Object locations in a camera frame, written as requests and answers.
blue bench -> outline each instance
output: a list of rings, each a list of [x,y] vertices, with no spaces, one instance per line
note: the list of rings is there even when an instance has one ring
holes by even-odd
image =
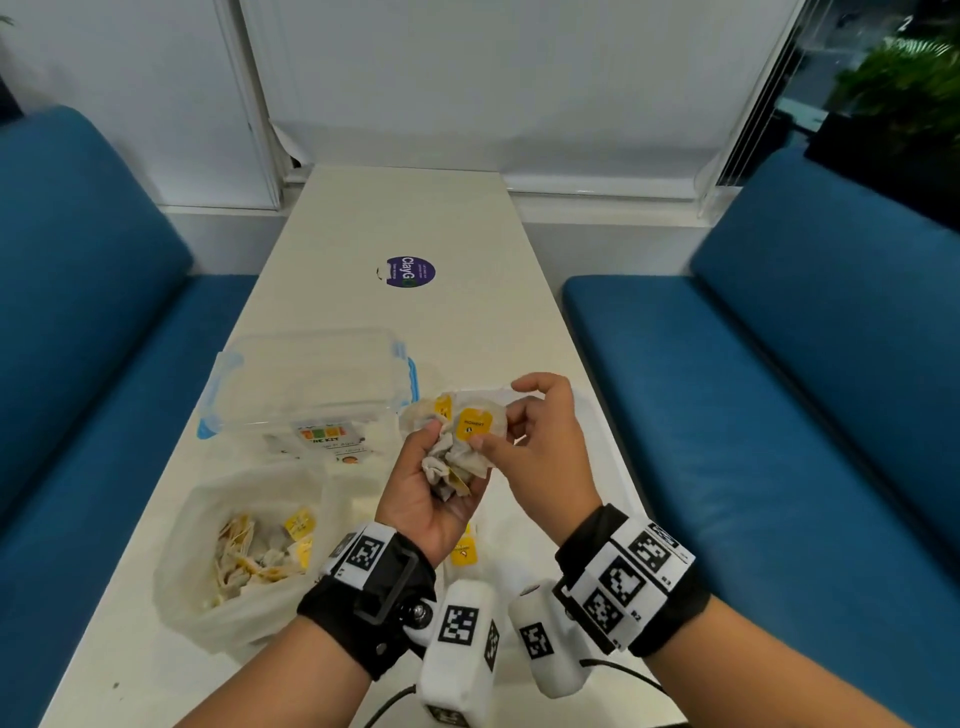
[[[692,277],[564,310],[712,589],[918,728],[960,716],[960,236],[795,151]]]
[[[36,726],[256,276],[189,252],[72,109],[0,129],[0,702]]]

white plastic bag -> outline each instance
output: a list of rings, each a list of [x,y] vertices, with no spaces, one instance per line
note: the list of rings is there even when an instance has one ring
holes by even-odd
[[[217,594],[214,550],[224,523],[242,512],[281,523],[303,505],[317,521],[306,574],[211,608]],[[160,621],[210,653],[274,635],[296,615],[300,598],[348,527],[342,491],[325,486],[302,463],[276,463],[199,485],[180,509],[154,572]]]

white tracking device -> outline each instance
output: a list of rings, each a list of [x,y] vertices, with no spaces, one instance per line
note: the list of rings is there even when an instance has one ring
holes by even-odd
[[[429,627],[406,628],[415,643],[429,635],[417,697],[438,723],[468,728],[486,723],[500,637],[506,628],[496,590],[472,579],[449,586]]]
[[[557,582],[544,579],[524,589],[507,611],[530,659],[537,688],[550,698],[572,695],[587,682],[590,657],[584,633],[553,596]]]

white table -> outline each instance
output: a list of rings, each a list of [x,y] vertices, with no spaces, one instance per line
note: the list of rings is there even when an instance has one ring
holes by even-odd
[[[430,261],[435,279],[417,288],[387,285],[377,269],[398,255]],[[352,167],[313,174],[233,335],[362,326],[385,326],[404,340],[425,389],[498,389],[530,371],[563,373],[581,405],[595,414],[591,436],[612,444],[496,174]],[[437,346],[438,334],[445,346]],[[194,413],[60,682],[44,728],[166,728],[237,670],[226,655],[207,655],[162,627],[152,603],[152,574],[173,519],[190,489],[214,474],[209,454],[216,438],[198,440],[197,424]],[[625,473],[619,455],[614,460]],[[619,495],[639,511],[636,493],[624,490]],[[505,482],[492,482],[490,491],[497,491],[485,502],[491,518],[515,507]],[[541,538],[531,533],[531,539]],[[629,655],[624,661],[645,669]],[[358,721],[414,682],[418,664],[408,654],[374,684]],[[554,701],[537,692],[519,659],[501,663],[497,681],[491,725],[643,728],[683,719],[669,699],[613,670],[595,670],[582,691]],[[378,725],[433,724],[416,699],[405,698]]]

container lid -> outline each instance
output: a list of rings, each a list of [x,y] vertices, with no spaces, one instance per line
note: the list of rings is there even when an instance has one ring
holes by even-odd
[[[246,336],[217,357],[201,430],[362,422],[417,398],[413,361],[386,328]]]

